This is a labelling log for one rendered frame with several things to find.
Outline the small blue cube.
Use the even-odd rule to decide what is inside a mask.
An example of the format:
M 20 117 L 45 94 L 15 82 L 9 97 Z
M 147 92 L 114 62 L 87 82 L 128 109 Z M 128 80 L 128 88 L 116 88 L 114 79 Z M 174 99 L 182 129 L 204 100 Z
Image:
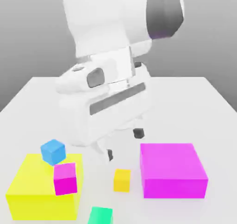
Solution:
M 42 159 L 54 166 L 66 158 L 65 145 L 56 139 L 52 139 L 41 145 Z

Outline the small yellow cube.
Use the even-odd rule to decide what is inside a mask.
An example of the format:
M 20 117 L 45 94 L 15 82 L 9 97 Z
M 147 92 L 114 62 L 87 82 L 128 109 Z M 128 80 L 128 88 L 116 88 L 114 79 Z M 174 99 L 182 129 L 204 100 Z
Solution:
M 115 192 L 130 191 L 131 170 L 130 169 L 116 169 L 113 179 L 113 190 Z

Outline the small magenta cube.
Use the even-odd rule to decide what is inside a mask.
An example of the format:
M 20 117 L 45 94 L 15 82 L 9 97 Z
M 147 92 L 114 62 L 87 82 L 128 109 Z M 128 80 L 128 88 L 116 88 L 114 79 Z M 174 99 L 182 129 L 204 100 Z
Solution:
M 56 196 L 77 193 L 75 163 L 63 163 L 54 166 L 54 189 Z

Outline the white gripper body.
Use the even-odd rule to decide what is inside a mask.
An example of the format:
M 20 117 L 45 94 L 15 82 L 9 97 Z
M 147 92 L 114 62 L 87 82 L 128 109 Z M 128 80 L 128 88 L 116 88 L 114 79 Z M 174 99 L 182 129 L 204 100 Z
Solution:
M 67 142 L 89 146 L 151 108 L 151 76 L 143 63 L 136 63 L 136 74 L 118 91 L 101 87 L 93 93 L 61 95 L 59 108 L 62 132 Z

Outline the small green cube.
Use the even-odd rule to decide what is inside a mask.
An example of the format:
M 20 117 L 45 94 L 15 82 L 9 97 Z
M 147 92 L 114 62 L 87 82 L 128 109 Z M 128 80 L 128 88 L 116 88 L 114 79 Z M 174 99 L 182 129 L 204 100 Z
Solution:
M 113 224 L 113 209 L 93 206 L 87 224 Z

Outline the large yellow box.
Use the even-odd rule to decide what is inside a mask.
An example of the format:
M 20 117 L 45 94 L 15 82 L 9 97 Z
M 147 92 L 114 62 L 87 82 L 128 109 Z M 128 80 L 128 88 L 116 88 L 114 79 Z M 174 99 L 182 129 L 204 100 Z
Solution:
M 41 154 L 27 154 L 6 193 L 13 220 L 76 220 L 83 184 L 81 154 L 67 154 L 62 163 L 74 163 L 77 193 L 57 196 L 54 167 Z

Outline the large magenta box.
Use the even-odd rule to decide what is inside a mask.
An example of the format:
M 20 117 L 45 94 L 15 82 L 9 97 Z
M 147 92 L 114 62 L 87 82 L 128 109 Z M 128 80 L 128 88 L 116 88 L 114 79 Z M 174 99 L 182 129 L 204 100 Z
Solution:
M 208 177 L 191 143 L 142 143 L 140 171 L 147 199 L 203 199 Z

